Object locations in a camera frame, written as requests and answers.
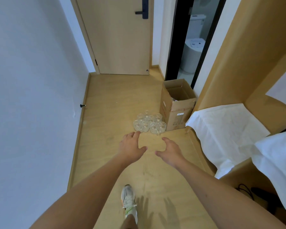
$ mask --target toilet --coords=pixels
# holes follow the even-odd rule
[[[180,63],[180,68],[187,73],[196,71],[205,44],[205,40],[199,38],[205,19],[203,14],[191,15]]]

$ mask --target hallway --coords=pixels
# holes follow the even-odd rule
[[[139,113],[159,112],[163,79],[157,69],[150,74],[91,76],[73,185],[116,153],[122,136],[133,131]],[[186,180],[154,154],[165,149],[162,136],[179,144],[185,158],[203,169],[185,129],[161,136],[142,133],[139,147],[148,146],[148,150],[118,178],[95,228],[120,227],[124,219],[120,196],[126,184],[131,184],[136,193],[140,229],[216,228]]]

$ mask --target door handle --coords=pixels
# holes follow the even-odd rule
[[[148,0],[142,0],[142,11],[135,11],[135,14],[141,14],[143,19],[148,19]]]

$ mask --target sneaker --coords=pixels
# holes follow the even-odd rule
[[[131,185],[126,185],[122,189],[121,201],[125,209],[125,218],[129,214],[132,214],[136,220],[136,224],[138,224],[137,205],[134,202],[134,191]]]

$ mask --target cardboard box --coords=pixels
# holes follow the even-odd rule
[[[196,96],[184,79],[164,81],[161,91],[160,114],[167,125],[166,131],[185,127],[190,118]]]

